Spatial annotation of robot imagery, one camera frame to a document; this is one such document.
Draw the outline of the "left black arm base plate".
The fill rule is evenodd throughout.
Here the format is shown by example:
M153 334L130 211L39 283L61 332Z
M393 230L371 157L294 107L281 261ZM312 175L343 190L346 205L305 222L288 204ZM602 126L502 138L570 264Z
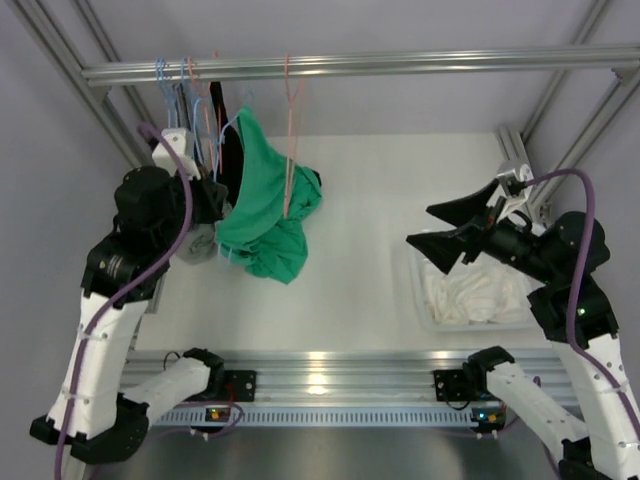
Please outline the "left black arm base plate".
M255 370L226 370L220 399L235 403L254 402L257 377Z

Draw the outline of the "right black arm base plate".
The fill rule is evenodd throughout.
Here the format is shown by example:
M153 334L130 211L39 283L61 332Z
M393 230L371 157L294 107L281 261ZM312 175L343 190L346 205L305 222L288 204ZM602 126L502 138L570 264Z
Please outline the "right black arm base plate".
M470 402L476 399L473 384L462 369L434 370L433 380L439 402Z

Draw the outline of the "green shirt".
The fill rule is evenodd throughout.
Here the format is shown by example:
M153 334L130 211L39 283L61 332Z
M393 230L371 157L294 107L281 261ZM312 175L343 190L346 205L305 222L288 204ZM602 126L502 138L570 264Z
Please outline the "green shirt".
M284 208L286 157L267 140L252 110L237 115L243 152L239 196L218 223L216 240L230 263L259 278L291 283L308 258L303 222L322 202L320 174L297 164Z

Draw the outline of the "blue hanger holding green shirt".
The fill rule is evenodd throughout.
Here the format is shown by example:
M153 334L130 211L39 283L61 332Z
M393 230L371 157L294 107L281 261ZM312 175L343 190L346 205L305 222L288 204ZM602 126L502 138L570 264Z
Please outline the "blue hanger holding green shirt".
M204 115L206 132L198 139L198 145L204 148L202 159L208 176L205 185L213 187L216 194L224 195L218 201L221 218L216 220L221 224L239 201L245 165L244 147L234 125L236 120L229 117L222 84L211 82L208 89L209 99L201 99L197 109Z

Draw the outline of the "pink wire hanger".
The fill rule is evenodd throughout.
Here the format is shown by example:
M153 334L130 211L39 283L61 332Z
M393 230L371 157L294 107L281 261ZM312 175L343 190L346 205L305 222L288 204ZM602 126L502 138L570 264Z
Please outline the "pink wire hanger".
M287 53L285 55L284 61L285 93L288 105L285 186L283 201L283 216L285 218L289 217L290 204L293 195L299 123L301 116L300 102L304 92L304 80L298 80L296 85L293 85L291 80L291 72L291 55Z

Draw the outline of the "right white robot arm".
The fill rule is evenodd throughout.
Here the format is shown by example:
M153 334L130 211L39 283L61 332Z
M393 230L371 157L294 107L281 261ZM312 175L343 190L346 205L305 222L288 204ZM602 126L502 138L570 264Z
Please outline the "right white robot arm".
M561 361L580 412L573 415L528 378L500 346L470 355L461 372L469 394L507 404L536 434L563 479L635 479L639 475L639 406L621 358L619 325L593 278L608 261L595 218L595 193L583 184L586 208L563 214L543 233L529 219L512 221L491 182L467 197L432 205L446 222L407 242L439 271L487 255L536 280L531 313Z

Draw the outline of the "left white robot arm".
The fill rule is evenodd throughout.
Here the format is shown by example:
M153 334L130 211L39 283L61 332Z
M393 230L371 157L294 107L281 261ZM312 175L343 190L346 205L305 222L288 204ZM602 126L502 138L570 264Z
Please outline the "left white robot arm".
M224 361L192 348L164 372L121 389L136 327L172 256L222 217L224 186L146 166L127 173L114 194L109 234L88 256L81 316L60 393L30 427L33 438L68 448L87 465L124 462L150 427L186 400L224 395Z

